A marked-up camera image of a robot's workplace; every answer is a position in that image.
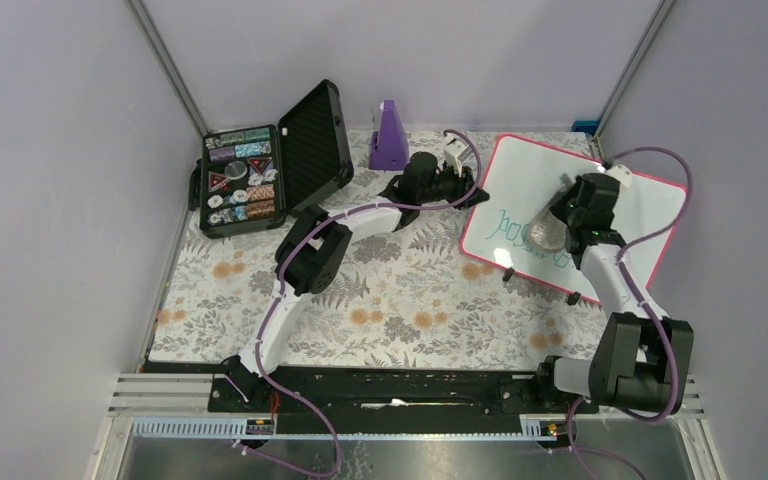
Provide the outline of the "grey glitter eraser mitt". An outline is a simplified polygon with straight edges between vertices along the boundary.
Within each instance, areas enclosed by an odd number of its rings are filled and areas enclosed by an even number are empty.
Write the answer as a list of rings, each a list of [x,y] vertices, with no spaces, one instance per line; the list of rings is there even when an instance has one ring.
[[[527,239],[547,253],[565,251],[569,236],[572,189],[559,190],[530,222]]]

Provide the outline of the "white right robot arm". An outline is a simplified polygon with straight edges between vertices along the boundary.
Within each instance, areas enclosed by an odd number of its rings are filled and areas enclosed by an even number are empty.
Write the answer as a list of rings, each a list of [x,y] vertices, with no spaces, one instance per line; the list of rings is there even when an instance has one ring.
[[[671,318],[641,285],[628,257],[630,245],[613,227],[619,180],[603,173],[576,177],[549,204],[566,228],[565,248],[590,282],[607,316],[589,360],[549,356],[539,364],[535,402],[557,412],[578,395],[658,422],[682,404],[694,332]]]

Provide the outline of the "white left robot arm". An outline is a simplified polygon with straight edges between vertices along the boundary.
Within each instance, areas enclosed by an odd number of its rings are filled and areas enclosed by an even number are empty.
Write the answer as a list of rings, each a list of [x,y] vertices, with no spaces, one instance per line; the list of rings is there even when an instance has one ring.
[[[276,251],[276,278],[263,319],[246,346],[227,360],[232,398],[248,411],[267,404],[266,376],[281,363],[280,349],[313,297],[336,279],[350,245],[399,231],[425,210],[464,210],[489,199],[472,169],[455,160],[439,164],[433,154],[420,152],[367,204],[340,211],[306,208]]]

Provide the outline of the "pink framed whiteboard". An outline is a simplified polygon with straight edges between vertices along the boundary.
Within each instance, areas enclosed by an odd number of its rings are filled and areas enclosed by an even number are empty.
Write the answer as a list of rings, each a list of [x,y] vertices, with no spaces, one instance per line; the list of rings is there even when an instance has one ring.
[[[528,224],[562,186],[562,177],[595,173],[599,162],[536,140],[505,134],[486,167],[482,188],[490,198],[470,214],[461,239],[462,251],[476,259],[544,282],[587,301],[598,297],[566,252],[547,253],[527,238]],[[630,241],[673,220],[687,194],[685,186],[634,173],[622,188],[613,228]]]

